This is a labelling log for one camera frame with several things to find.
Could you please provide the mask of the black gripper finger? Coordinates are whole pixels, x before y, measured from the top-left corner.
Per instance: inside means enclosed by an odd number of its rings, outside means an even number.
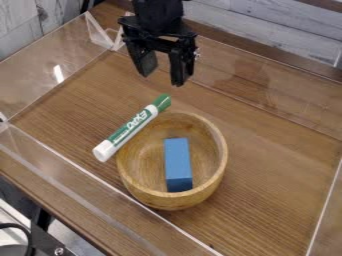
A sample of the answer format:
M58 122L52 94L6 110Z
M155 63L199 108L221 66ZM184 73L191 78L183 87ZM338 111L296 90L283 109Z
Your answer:
M144 41L126 41L125 45L139 74L149 76L157 67L155 47Z
M180 87L193 74L195 57L179 49L173 49L168 54L169 58L169 75L173 86Z

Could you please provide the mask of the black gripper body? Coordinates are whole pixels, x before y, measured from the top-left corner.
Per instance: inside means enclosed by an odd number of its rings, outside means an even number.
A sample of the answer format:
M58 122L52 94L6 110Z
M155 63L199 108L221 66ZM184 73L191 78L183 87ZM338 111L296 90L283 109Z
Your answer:
M124 42L135 63L141 64L153 51L169 54L189 63L195 57L196 34L183 22L183 2L188 0L132 0L133 16L121 17Z

